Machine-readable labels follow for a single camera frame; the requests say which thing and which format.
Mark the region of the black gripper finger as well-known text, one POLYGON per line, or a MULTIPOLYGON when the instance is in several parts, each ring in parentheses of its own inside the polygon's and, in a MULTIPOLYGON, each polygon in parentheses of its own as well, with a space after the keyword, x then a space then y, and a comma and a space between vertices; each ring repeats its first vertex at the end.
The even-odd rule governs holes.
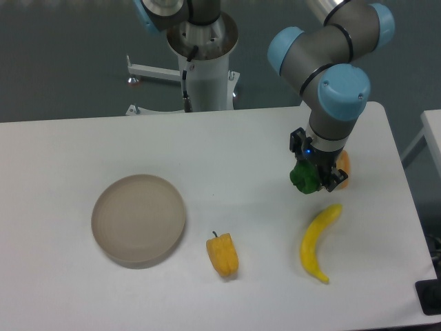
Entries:
POLYGON ((332 192, 346 180, 347 173, 335 165, 320 169, 321 186, 328 192, 332 192))
POLYGON ((290 134, 289 150, 294 153, 296 159, 306 159, 305 148, 307 137, 303 128, 298 128, 290 134))

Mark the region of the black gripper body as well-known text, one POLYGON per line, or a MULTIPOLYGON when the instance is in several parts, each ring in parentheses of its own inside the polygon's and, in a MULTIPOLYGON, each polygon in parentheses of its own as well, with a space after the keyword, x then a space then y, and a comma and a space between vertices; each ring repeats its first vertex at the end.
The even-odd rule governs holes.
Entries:
POLYGON ((341 148, 331 152, 319 150, 312 146, 311 139, 307 139, 301 144, 298 160, 308 161, 323 172, 331 172, 341 152, 341 148))

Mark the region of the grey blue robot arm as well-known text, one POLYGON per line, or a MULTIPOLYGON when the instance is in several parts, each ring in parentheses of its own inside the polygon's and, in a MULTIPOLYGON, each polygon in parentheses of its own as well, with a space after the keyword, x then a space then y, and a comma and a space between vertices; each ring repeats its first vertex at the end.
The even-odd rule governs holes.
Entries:
MULTIPOLYGON (((305 128, 294 130, 289 149, 296 158, 290 180, 304 194, 332 191, 349 176, 338 165, 371 84, 353 61, 390 42, 395 21, 388 7, 365 1, 309 1, 322 23, 307 33, 281 30, 267 58, 310 108, 305 128)), ((220 1, 135 1, 144 28, 165 32, 178 58, 178 81, 186 112, 227 110, 229 55, 238 43, 235 21, 220 1)))

